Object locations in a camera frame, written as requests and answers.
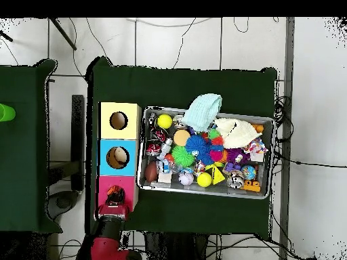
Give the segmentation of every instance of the small football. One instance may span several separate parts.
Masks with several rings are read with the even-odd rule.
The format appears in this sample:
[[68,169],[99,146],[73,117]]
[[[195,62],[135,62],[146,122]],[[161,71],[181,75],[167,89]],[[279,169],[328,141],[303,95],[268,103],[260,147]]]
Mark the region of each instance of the small football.
[[147,165],[146,170],[144,171],[144,176],[147,182],[152,182],[154,180],[157,180],[158,172],[157,172],[157,165],[155,161],[152,161]]

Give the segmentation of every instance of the orange ball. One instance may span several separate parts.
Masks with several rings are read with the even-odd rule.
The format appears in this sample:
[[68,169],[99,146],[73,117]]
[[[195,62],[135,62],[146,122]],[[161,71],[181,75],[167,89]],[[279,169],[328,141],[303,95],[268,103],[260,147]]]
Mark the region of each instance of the orange ball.
[[174,163],[174,162],[175,162],[175,160],[174,160],[172,154],[167,154],[167,155],[165,156],[165,158],[166,158],[169,162],[171,162],[171,163]]
[[219,160],[220,163],[226,163],[226,158],[228,157],[228,152],[224,149],[222,159]]

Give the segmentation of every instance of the dark green table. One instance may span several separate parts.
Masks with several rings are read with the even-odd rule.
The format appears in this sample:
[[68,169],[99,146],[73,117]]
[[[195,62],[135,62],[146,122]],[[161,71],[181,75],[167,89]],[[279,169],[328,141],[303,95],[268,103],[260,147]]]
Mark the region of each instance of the dark green table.
[[[90,213],[86,213],[85,222],[87,234],[95,223],[98,102],[137,103],[142,108],[188,108],[198,95],[216,93],[223,99],[220,112],[271,118],[274,113],[277,72],[273,68],[258,72],[113,67],[102,57],[91,63],[87,78],[86,167],[91,173],[86,178],[86,185],[91,187],[87,197],[90,201]],[[254,200],[140,190],[139,201],[125,227],[152,232],[258,234],[268,239],[269,207],[270,197]]]
[[56,61],[0,66],[0,103],[16,110],[0,123],[0,230],[61,232],[45,213],[48,195],[46,81]]

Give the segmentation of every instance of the white knit hat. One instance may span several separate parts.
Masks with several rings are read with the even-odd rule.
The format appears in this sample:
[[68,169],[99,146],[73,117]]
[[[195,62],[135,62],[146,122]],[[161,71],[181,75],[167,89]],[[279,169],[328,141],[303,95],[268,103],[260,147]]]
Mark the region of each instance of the white knit hat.
[[214,123],[223,137],[225,148],[242,148],[262,135],[250,123],[235,118],[218,118]]

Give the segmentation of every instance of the yellow tennis ball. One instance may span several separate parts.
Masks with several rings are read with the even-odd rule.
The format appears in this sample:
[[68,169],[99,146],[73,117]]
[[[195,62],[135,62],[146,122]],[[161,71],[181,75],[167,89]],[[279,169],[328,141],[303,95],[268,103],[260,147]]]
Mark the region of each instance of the yellow tennis ball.
[[158,126],[168,129],[172,125],[172,118],[168,114],[161,114],[157,120]]
[[198,176],[197,181],[200,186],[206,188],[212,183],[212,176],[210,176],[208,173],[202,173],[200,176]]

